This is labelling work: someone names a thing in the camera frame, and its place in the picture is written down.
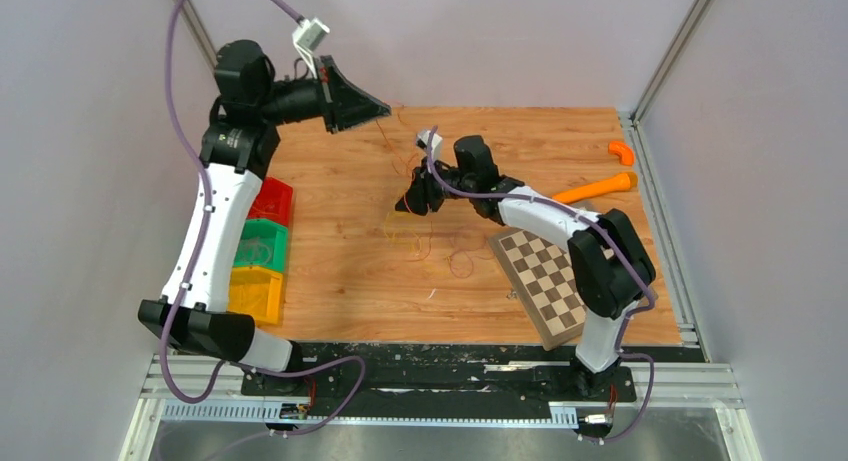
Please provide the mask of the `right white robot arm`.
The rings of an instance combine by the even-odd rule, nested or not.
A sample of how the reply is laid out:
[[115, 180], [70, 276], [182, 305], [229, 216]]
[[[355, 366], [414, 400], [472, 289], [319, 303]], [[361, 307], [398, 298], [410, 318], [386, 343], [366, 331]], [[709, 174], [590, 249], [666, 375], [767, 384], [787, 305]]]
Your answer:
[[442, 138], [435, 129], [418, 132], [414, 144], [423, 157], [397, 210], [426, 216], [447, 199], [466, 199], [481, 218], [535, 235], [568, 255], [588, 309], [571, 384], [584, 398], [601, 395], [611, 384], [609, 368], [620, 358], [627, 322], [656, 302], [656, 270], [630, 218], [618, 209], [569, 206], [500, 173], [479, 135], [454, 142], [454, 165], [440, 160]]

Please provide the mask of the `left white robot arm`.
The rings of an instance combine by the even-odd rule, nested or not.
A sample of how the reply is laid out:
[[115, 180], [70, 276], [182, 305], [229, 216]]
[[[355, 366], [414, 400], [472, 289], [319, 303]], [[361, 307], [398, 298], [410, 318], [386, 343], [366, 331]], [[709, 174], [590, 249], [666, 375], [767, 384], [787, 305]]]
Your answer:
[[388, 104], [355, 86], [333, 58], [315, 58], [315, 74], [278, 80], [259, 44], [238, 40], [217, 53], [219, 95], [199, 154], [198, 193], [176, 266], [159, 298], [141, 302], [138, 319], [164, 350], [267, 369], [282, 395], [300, 391], [306, 369], [294, 345], [229, 311], [231, 272], [247, 215], [279, 145], [279, 126], [321, 119], [338, 133], [386, 117]]

